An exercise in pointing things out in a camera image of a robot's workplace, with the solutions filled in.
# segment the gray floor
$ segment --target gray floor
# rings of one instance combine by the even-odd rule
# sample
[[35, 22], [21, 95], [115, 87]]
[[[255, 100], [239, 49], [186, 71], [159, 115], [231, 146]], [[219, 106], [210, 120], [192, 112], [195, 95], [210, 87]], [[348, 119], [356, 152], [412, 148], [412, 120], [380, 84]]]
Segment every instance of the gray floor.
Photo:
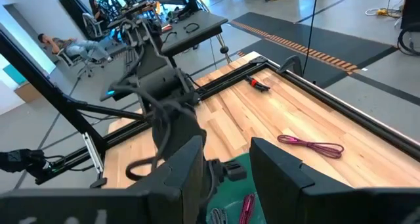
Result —
[[[280, 0], [266, 3], [264, 0], [204, 0], [210, 9], [229, 20], [237, 18], [249, 11], [265, 14], [292, 22], [310, 24], [314, 0]], [[390, 0], [390, 7], [401, 0]], [[394, 28], [395, 19], [387, 17], [366, 16], [370, 8], [386, 7], [388, 0], [318, 0], [314, 25], [319, 28], [395, 45], [399, 28]], [[223, 37], [229, 46], [230, 53], [256, 42], [259, 38], [233, 28], [228, 24], [223, 27]], [[215, 61], [220, 62], [196, 74], [199, 78], [226, 64], [219, 53], [219, 44], [215, 38], [201, 43], [196, 51], [188, 51], [175, 57], [177, 64], [187, 73], [192, 74]], [[120, 74], [123, 59], [116, 59], [105, 69], [95, 70], [93, 78], [83, 78], [77, 82], [75, 70], [68, 70], [63, 65], [51, 74], [51, 81], [73, 98], [100, 104], [112, 108], [123, 108], [137, 101], [135, 96], [115, 102], [109, 99], [99, 101], [99, 94], [109, 78]], [[420, 75], [419, 59], [403, 55], [400, 52], [373, 63], [361, 71], [358, 77], [347, 77], [331, 85], [326, 90], [343, 99], [365, 113], [385, 122], [391, 127], [420, 140], [420, 92], [418, 75]], [[135, 111], [134, 104], [127, 110]], [[112, 120], [102, 121], [94, 125], [101, 134], [107, 134]], [[0, 150], [18, 148], [43, 148], [48, 156], [66, 155], [83, 146], [81, 136], [75, 129], [45, 100], [38, 99], [24, 104], [14, 110], [0, 115], [2, 143]], [[85, 162], [80, 167], [88, 166]], [[57, 178], [37, 186], [30, 175], [21, 178], [21, 173], [5, 173], [0, 171], [0, 192], [16, 187], [51, 188], [51, 187], [88, 187], [96, 179], [95, 171], [68, 171]]]

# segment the pink cable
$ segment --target pink cable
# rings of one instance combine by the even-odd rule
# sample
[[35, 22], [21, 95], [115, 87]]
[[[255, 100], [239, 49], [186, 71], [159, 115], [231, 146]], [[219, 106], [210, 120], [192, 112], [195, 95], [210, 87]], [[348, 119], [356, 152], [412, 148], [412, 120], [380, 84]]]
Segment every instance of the pink cable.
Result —
[[248, 224], [254, 212], [255, 194], [248, 194], [243, 199], [242, 211], [239, 218], [239, 224]]
[[[308, 148], [311, 148], [315, 152], [322, 154], [324, 156], [327, 156], [329, 158], [338, 159], [341, 158], [341, 153], [344, 151], [344, 147], [336, 144], [336, 143], [312, 143], [312, 142], [306, 142], [301, 139], [295, 138], [290, 135], [279, 135], [277, 137], [277, 140], [281, 143], [285, 143], [287, 145], [301, 145], [301, 146], [307, 146]], [[322, 145], [332, 145], [337, 146], [340, 149], [337, 148], [331, 148], [328, 146], [322, 146]]]

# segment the black floor mat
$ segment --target black floor mat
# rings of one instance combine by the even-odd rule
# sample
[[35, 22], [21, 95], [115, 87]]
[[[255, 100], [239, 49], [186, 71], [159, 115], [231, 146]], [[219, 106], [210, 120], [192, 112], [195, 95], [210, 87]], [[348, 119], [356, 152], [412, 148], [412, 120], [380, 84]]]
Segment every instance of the black floor mat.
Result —
[[[243, 53], [256, 51], [278, 64], [297, 55], [302, 64], [305, 63], [310, 26], [253, 12], [238, 17], [231, 24], [262, 38], [242, 49]], [[391, 45], [319, 28], [313, 28], [310, 46], [304, 78], [316, 81], [320, 87], [328, 87], [396, 51]]]

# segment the person sitting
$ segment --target person sitting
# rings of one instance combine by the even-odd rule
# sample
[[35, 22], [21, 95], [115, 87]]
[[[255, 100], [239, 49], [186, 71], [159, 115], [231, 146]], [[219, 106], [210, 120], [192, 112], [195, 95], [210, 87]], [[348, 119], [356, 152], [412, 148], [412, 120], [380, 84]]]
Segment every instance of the person sitting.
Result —
[[58, 54], [61, 49], [65, 50], [68, 56], [80, 55], [82, 58], [89, 60], [95, 64], [101, 61], [89, 56], [90, 50], [98, 51], [108, 62], [112, 61], [110, 54], [96, 41], [77, 40], [74, 38], [59, 39], [57, 37], [49, 37], [46, 34], [39, 34], [38, 40], [45, 44], [46, 47], [52, 47], [52, 53]]
[[[110, 24], [110, 22], [108, 21], [108, 17], [100, 9], [99, 4], [96, 0], [89, 0], [89, 4], [91, 5], [93, 17], [95, 18], [95, 20], [98, 21], [98, 22], [102, 21], [99, 24], [100, 29], [101, 30], [106, 30], [108, 28], [108, 25]], [[118, 33], [119, 33], [119, 31], [116, 30], [114, 35], [112, 36], [112, 38], [119, 43], [120, 40], [118, 39]]]

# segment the wooden tabletop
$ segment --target wooden tabletop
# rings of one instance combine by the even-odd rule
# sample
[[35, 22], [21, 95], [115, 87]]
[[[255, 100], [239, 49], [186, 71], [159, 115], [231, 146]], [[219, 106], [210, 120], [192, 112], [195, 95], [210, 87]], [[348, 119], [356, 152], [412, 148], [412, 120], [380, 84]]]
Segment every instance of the wooden tabletop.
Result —
[[[196, 82], [203, 85], [257, 56], [250, 53]], [[207, 131], [206, 159], [227, 161], [248, 152], [252, 137], [261, 137], [351, 187], [420, 187], [419, 162], [270, 70], [253, 77], [271, 90], [261, 93], [243, 81], [196, 107], [198, 122]], [[109, 132], [131, 121], [115, 121]], [[279, 143], [276, 137], [281, 134], [306, 141], [339, 143], [345, 151], [338, 160], [326, 158], [305, 147]], [[155, 152], [151, 129], [108, 150], [103, 174], [108, 183], [104, 188], [133, 184], [125, 176], [127, 165]], [[134, 172], [146, 175], [150, 166]]]

